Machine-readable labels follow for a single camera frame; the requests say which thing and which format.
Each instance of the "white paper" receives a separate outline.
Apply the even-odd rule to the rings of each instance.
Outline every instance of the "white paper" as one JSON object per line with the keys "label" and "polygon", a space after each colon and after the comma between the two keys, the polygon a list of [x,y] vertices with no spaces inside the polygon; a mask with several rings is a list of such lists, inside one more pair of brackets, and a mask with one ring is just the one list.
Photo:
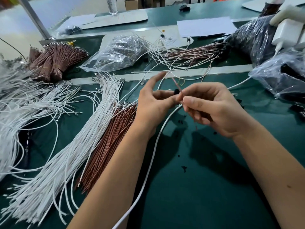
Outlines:
{"label": "white paper", "polygon": [[86,24],[88,22],[93,22],[95,16],[96,14],[86,14],[86,15],[70,17],[59,26],[57,32],[64,31],[65,29],[71,29],[74,26],[81,27],[81,25],[83,24]]}
{"label": "white paper", "polygon": [[232,34],[237,29],[229,17],[177,21],[177,25],[181,38]]}

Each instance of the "right hand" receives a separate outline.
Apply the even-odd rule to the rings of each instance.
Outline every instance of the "right hand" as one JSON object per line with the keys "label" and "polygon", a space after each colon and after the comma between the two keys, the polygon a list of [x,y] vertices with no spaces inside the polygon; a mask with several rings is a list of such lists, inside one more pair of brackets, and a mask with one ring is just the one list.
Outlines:
{"label": "right hand", "polygon": [[259,124],[222,83],[192,84],[176,100],[195,122],[210,125],[225,137],[242,135]]}

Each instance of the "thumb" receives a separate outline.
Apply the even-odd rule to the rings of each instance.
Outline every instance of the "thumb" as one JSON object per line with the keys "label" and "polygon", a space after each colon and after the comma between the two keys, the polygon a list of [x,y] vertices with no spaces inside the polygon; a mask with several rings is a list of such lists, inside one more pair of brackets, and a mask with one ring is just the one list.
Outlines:
{"label": "thumb", "polygon": [[163,102],[163,104],[166,108],[170,109],[178,104],[178,102],[176,101],[177,96],[178,95],[174,95],[174,96],[166,98],[165,100],[160,100],[160,101]]}
{"label": "thumb", "polygon": [[204,100],[193,96],[183,97],[183,105],[208,114],[215,114],[219,110],[219,105],[215,101]]}

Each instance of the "hand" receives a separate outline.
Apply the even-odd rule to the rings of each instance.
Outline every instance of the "hand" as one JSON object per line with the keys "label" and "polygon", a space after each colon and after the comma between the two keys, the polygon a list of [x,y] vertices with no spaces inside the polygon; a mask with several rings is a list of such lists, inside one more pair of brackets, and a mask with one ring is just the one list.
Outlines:
{"label": "hand", "polygon": [[196,83],[183,89],[177,101],[195,120],[225,137],[242,135],[259,124],[222,83]]}
{"label": "hand", "polygon": [[156,127],[164,119],[168,110],[176,105],[177,95],[173,95],[173,91],[157,90],[153,92],[156,82],[165,75],[166,72],[161,72],[151,77],[139,95],[135,123],[138,122],[147,127],[151,136],[154,135]]}

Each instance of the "metal rod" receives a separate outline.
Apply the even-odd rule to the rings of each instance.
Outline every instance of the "metal rod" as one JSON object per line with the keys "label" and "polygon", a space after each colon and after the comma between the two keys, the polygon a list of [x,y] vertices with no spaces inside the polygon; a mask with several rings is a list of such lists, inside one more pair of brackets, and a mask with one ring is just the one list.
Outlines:
{"label": "metal rod", "polygon": [[39,17],[33,10],[28,0],[18,0],[20,5],[23,7],[25,12],[28,14],[30,19],[33,21],[34,25],[39,30],[40,34],[44,37],[44,39],[49,39],[51,36],[47,29],[44,27],[43,23],[40,21]]}

